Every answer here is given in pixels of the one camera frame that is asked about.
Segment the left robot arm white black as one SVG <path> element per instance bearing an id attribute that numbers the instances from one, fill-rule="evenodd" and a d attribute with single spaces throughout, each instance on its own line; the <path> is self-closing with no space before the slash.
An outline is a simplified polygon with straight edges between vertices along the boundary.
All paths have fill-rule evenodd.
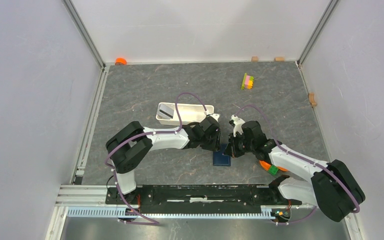
<path id="1" fill-rule="evenodd" d="M 108 152 L 105 164 L 115 172 L 118 197 L 125 204 L 137 198 L 135 168 L 150 151 L 161 149 L 202 148 L 220 150 L 220 115 L 208 114 L 200 122 L 181 125 L 178 128 L 149 128 L 132 121 L 105 144 Z"/>

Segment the white plastic tray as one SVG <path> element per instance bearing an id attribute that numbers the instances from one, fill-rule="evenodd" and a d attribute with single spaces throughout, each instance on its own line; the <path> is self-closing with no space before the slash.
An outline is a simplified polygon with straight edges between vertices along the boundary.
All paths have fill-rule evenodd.
<path id="1" fill-rule="evenodd" d="M 174 109 L 174 117 L 173 119 L 158 119 L 157 113 L 155 115 L 155 119 L 161 124 L 166 126 L 178 126 L 180 124 L 179 117 L 176 112 L 176 107 L 174 102 L 162 102 Z M 201 122 L 206 115 L 215 113 L 215 108 L 213 105 L 205 105 L 206 110 L 201 104 L 186 104 L 186 103 L 178 103 L 177 108 L 182 120 L 183 125 L 187 125 L 193 122 Z"/>

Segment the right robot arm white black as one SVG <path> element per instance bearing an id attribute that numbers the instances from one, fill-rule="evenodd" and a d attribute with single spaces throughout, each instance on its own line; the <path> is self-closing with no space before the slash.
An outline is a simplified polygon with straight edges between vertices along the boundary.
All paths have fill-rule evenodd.
<path id="1" fill-rule="evenodd" d="M 318 207 L 330 220 L 340 222 L 356 213 L 366 195 L 346 164 L 338 159 L 327 162 L 297 153 L 278 140 L 267 138 L 258 121 L 244 121 L 233 115 L 229 121 L 225 155 L 239 158 L 253 154 L 271 167 L 285 169 L 298 176 L 275 179 L 269 189 L 269 199 L 275 204 L 297 200 Z"/>

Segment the blue card holder wallet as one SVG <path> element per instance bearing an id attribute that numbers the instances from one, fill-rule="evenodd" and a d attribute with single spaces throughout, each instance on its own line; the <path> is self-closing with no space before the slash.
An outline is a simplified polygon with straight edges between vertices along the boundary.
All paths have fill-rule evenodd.
<path id="1" fill-rule="evenodd" d="M 213 152 L 212 155 L 212 165 L 216 167 L 230 167 L 231 166 L 231 157 L 229 155 L 224 155 L 224 151 L 227 148 L 226 143 L 220 145 L 220 150 Z"/>

